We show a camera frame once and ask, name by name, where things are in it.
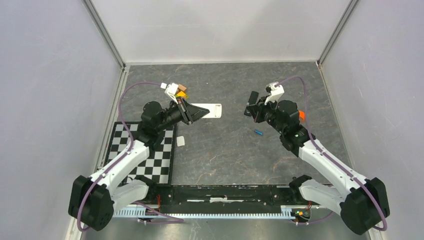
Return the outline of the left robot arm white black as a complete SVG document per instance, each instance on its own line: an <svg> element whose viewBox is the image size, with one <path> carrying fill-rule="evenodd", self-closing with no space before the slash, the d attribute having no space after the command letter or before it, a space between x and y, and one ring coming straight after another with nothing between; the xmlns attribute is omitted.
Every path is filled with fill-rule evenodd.
<svg viewBox="0 0 424 240"><path fill-rule="evenodd" d="M90 176L78 176L72 184L68 214L77 221L77 228L100 231L113 214L142 200L153 203L157 190L145 180L134 179L120 186L124 178L157 150L165 136L165 129L182 122L191 125L201 118L220 117L212 103L190 104L184 98L172 100L168 108L156 101L143 107L141 121L135 133L129 132L129 143L106 166Z"/></svg>

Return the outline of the white remote control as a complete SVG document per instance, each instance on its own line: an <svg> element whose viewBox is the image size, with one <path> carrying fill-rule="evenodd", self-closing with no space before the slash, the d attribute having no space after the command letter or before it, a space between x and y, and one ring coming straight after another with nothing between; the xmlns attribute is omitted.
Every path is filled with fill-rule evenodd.
<svg viewBox="0 0 424 240"><path fill-rule="evenodd" d="M202 119L218 119L222 117L222 104L221 103L193 103L192 105L209 110L209 113L202 117Z"/></svg>

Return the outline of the blue battery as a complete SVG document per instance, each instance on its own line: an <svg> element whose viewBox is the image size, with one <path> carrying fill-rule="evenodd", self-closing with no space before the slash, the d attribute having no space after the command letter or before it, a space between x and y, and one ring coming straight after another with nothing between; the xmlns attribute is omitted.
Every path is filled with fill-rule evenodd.
<svg viewBox="0 0 424 240"><path fill-rule="evenodd" d="M256 134L258 134L258 135L261 135L261 136L263 136L264 135L264 133L263 132L261 132L261 131L259 131L259 130L254 130L254 132L256 133Z"/></svg>

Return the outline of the white battery cover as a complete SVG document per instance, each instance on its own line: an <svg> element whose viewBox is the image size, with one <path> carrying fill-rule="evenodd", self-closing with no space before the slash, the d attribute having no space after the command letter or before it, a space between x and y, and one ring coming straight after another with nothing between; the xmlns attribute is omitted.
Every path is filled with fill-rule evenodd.
<svg viewBox="0 0 424 240"><path fill-rule="evenodd" d="M184 136L177 136L176 137L176 146L177 147L182 147L185 145L185 137Z"/></svg>

